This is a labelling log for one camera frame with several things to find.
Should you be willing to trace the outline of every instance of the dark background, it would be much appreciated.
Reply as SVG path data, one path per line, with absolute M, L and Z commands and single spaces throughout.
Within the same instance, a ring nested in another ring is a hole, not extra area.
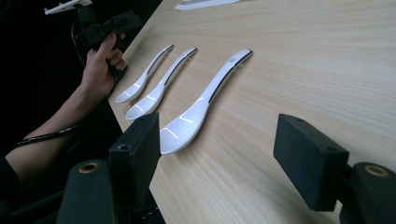
M 97 22 L 132 10 L 145 23 L 162 0 L 93 0 Z M 53 0 L 0 0 L 0 156 L 11 145 L 44 123 L 81 81 L 71 28 L 76 10 L 45 15 L 57 7 Z M 141 27 L 127 33 L 130 43 Z M 93 147 L 108 148 L 121 134 L 104 102 L 94 116 Z

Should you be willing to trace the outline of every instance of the black sleeve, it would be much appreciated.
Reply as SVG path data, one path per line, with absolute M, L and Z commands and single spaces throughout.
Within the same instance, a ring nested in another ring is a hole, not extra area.
M 6 158 L 0 158 L 0 201 L 10 202 L 21 193 L 21 182 Z

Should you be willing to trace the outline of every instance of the finger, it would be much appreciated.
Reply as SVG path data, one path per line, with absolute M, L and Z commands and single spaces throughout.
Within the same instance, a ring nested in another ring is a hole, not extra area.
M 117 69 L 121 69 L 121 68 L 123 68 L 125 66 L 125 61 L 124 60 L 121 60 L 121 61 L 119 61 L 117 64 L 116 64 L 116 68 Z
M 121 34 L 120 34 L 120 38 L 121 38 L 121 39 L 125 38 L 125 33 L 121 33 Z
M 106 58 L 109 51 L 111 51 L 116 44 L 117 38 L 114 33 L 111 33 L 106 37 L 106 39 L 102 42 L 99 50 L 97 51 L 98 56 Z
M 90 51 L 88 51 L 87 53 L 87 58 L 91 58 L 91 56 L 95 53 L 95 51 L 93 49 L 90 49 Z
M 118 53 L 116 55 L 114 55 L 111 59 L 110 59 L 110 63 L 115 65 L 117 64 L 120 60 L 122 59 L 122 53 L 121 51 L 118 51 Z
M 121 51 L 119 49 L 113 49 L 107 54 L 106 58 L 111 60 L 117 54 L 122 54 L 122 53 L 121 53 Z

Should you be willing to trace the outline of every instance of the white ceramic spoon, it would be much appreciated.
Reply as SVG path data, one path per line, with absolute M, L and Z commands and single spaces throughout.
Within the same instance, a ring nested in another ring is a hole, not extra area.
M 221 83 L 231 74 L 235 67 L 253 52 L 242 49 L 236 52 L 219 70 L 198 100 L 179 117 L 172 120 L 160 130 L 161 153 L 169 154 L 181 150 L 198 133 L 204 122 L 206 111 L 210 106 Z
M 175 62 L 168 69 L 158 85 L 147 96 L 142 98 L 139 102 L 133 105 L 125 115 L 127 119 L 137 119 L 143 115 L 147 115 L 157 108 L 163 98 L 163 93 L 166 87 L 172 82 L 176 76 L 176 70 L 179 68 L 186 59 L 194 54 L 198 49 L 191 48 L 182 53 Z
M 153 69 L 154 65 L 158 64 L 162 60 L 163 55 L 165 55 L 166 52 L 168 52 L 169 50 L 173 49 L 174 47 L 175 47 L 174 45 L 168 45 L 165 48 L 163 48 L 162 50 L 160 50 L 160 52 L 158 52 L 158 54 L 155 55 L 155 57 L 148 64 L 148 67 L 143 72 L 142 76 L 136 81 L 136 83 L 134 85 L 130 86 L 128 89 L 123 91 L 117 97 L 116 102 L 117 103 L 124 103 L 124 102 L 127 102 L 127 101 L 132 101 L 137 96 L 139 96 L 140 93 L 142 93 L 142 90 L 146 86 L 146 83 L 147 83 L 147 81 L 149 79 L 149 76 L 151 75 L 150 72 L 154 70 Z

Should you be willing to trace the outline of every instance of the wooden table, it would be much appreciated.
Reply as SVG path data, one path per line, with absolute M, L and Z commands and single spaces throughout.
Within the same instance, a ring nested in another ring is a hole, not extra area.
M 167 223 L 339 223 L 305 205 L 273 150 L 279 113 L 305 119 L 350 152 L 396 171 L 396 2 L 258 1 L 177 11 L 163 1 L 126 50 L 125 77 L 109 97 L 121 128 L 186 49 L 156 111 L 160 128 L 188 109 L 238 50 L 254 54 L 234 70 L 193 141 L 160 158 L 150 189 Z M 116 97 L 166 45 L 143 93 Z

